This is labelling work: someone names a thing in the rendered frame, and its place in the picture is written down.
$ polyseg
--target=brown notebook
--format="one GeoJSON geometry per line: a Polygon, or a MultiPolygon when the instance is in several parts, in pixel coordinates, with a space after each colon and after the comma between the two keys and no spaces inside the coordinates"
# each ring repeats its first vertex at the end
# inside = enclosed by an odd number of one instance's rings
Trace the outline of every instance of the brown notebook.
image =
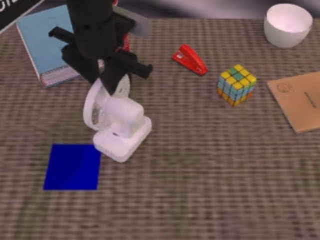
{"type": "Polygon", "coordinates": [[[296,133],[320,128],[320,72],[269,81],[268,86],[296,133]]]}

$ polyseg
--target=blue book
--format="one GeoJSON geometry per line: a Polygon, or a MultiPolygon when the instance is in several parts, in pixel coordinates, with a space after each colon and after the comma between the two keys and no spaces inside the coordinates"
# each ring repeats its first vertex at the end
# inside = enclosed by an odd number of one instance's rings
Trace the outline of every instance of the blue book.
{"type": "Polygon", "coordinates": [[[49,32],[60,27],[73,33],[66,5],[24,16],[16,24],[35,72],[44,87],[51,87],[80,77],[62,59],[66,43],[49,37],[49,32]]]}

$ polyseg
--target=circular logo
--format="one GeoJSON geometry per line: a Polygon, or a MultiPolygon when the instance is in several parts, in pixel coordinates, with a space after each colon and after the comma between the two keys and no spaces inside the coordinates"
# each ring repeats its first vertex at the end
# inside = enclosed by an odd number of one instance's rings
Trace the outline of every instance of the circular logo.
{"type": "Polygon", "coordinates": [[[276,88],[282,94],[290,93],[294,89],[288,82],[279,83],[276,88]]]}

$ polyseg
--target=red stapler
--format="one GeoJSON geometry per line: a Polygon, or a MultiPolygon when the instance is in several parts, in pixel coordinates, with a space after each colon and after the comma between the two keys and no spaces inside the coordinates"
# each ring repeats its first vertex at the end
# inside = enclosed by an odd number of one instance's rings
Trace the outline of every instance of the red stapler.
{"type": "Polygon", "coordinates": [[[205,63],[187,44],[183,44],[180,47],[179,51],[172,56],[172,60],[200,76],[203,76],[208,72],[205,63]]]}

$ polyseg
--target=blue card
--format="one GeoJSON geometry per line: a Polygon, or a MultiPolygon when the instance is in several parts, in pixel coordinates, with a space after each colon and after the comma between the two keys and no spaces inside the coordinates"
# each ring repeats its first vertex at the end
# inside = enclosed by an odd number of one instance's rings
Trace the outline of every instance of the blue card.
{"type": "Polygon", "coordinates": [[[43,186],[45,191],[98,189],[101,153],[94,145],[54,144],[43,186]]]}

